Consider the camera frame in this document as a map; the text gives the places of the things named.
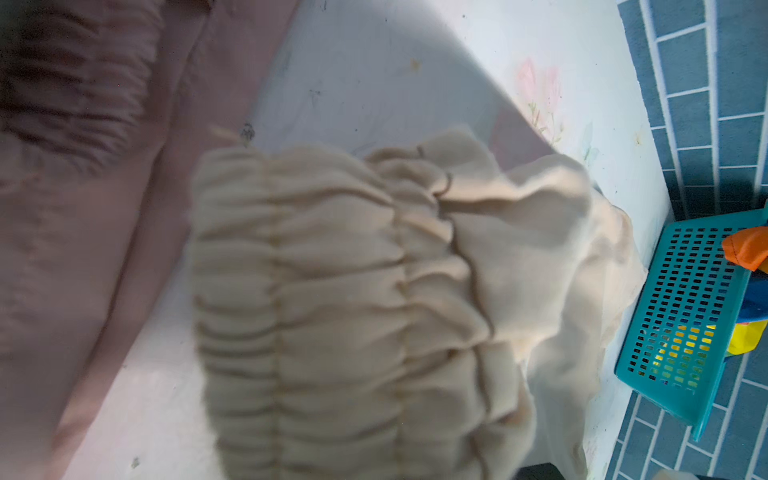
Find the multicolour cloth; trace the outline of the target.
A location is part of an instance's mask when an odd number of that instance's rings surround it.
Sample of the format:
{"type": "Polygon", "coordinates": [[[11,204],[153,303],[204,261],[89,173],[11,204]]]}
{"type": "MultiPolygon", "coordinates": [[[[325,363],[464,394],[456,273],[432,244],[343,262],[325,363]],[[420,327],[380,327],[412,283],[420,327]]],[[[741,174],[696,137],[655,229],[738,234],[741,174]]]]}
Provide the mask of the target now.
{"type": "Polygon", "coordinates": [[[756,348],[767,325],[767,227],[672,227],[654,260],[642,320],[656,348],[652,379],[700,384],[756,348]]]}

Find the pink shorts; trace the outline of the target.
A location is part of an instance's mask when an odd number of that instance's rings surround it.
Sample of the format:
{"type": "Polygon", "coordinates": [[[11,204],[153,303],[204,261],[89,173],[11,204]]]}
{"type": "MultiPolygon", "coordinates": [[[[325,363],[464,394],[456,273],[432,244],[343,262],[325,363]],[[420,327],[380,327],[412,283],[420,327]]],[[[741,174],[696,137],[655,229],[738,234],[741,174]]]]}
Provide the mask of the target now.
{"type": "Polygon", "coordinates": [[[1,5],[1,475],[58,479],[174,270],[200,157],[294,1],[1,5]]]}

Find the beige shorts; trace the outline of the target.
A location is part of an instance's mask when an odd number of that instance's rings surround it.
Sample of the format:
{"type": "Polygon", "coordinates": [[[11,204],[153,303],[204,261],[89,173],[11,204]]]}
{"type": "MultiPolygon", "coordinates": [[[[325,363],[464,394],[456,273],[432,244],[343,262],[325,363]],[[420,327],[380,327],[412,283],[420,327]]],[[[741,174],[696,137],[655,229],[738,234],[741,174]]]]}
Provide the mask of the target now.
{"type": "Polygon", "coordinates": [[[583,166],[467,129],[364,159],[209,152],[187,247],[230,479],[588,475],[588,404],[647,272],[583,166]]]}

